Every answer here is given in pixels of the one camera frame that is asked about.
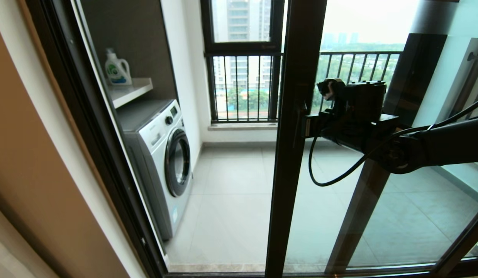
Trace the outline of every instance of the black door frame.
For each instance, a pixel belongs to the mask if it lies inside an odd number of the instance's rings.
[[[112,201],[149,277],[261,277],[262,273],[168,273],[151,224],[137,194],[131,170],[112,125],[89,54],[84,47],[75,11],[62,0],[26,0],[50,67],[102,176]],[[291,0],[280,96],[280,122],[271,203],[266,277],[283,275],[304,139],[300,118],[308,112],[315,81],[326,0]],[[429,267],[359,268],[346,276],[416,273],[417,277],[478,275],[478,258],[461,261],[478,236],[478,215],[442,260]],[[328,276],[322,273],[286,273],[284,276]]]

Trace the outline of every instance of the black cable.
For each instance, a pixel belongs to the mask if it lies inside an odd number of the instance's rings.
[[[385,141],[378,144],[378,146],[376,146],[369,153],[366,153],[365,155],[363,155],[352,167],[350,167],[347,171],[345,171],[345,173],[341,174],[338,178],[335,178],[335,179],[333,179],[331,181],[328,181],[326,183],[317,182],[315,180],[315,177],[313,176],[313,169],[311,168],[311,160],[313,158],[313,150],[315,149],[316,139],[318,138],[318,137],[315,136],[313,138],[313,142],[311,143],[311,148],[309,150],[309,159],[308,159],[309,176],[311,177],[311,180],[313,181],[313,183],[315,183],[315,185],[318,185],[318,186],[329,186],[329,185],[332,185],[334,183],[338,183],[339,181],[341,181],[345,177],[349,176],[352,172],[354,172],[354,170],[357,169],[372,153],[374,153],[376,150],[381,148],[384,144],[387,144],[389,141],[391,141],[395,137],[399,137],[401,135],[408,134],[408,133],[411,133],[411,132],[418,132],[418,131],[433,129],[433,128],[437,128],[437,127],[447,125],[447,124],[449,124],[451,122],[454,122],[454,121],[460,119],[461,117],[467,115],[469,112],[473,111],[477,107],[478,107],[478,101],[474,102],[471,106],[467,107],[463,111],[461,111],[461,112],[455,114],[454,116],[452,116],[452,117],[450,117],[450,118],[448,118],[444,121],[441,121],[439,123],[436,123],[436,124],[433,124],[433,125],[426,125],[426,126],[423,126],[423,127],[409,128],[409,129],[401,130],[399,132],[396,132],[396,133],[392,134]]]
[[[471,121],[471,120],[476,120],[476,119],[478,119],[478,116],[475,116],[475,117],[472,117],[472,118],[468,118],[467,120],[468,120],[468,121]]]

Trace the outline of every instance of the sky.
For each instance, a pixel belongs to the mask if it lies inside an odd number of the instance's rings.
[[[324,34],[359,33],[358,42],[404,44],[418,0],[329,0]]]

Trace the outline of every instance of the front-loading washing machine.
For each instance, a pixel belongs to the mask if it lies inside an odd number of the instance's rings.
[[[137,100],[117,109],[133,169],[162,240],[175,235],[190,193],[190,148],[176,100]]]

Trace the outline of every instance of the metal railing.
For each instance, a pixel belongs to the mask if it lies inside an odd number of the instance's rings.
[[[281,53],[207,57],[212,122],[276,122]]]
[[[389,85],[401,53],[320,52],[316,82],[337,77],[346,84],[382,80]],[[208,56],[212,123],[276,122],[282,55]],[[315,91],[312,110],[320,105]]]

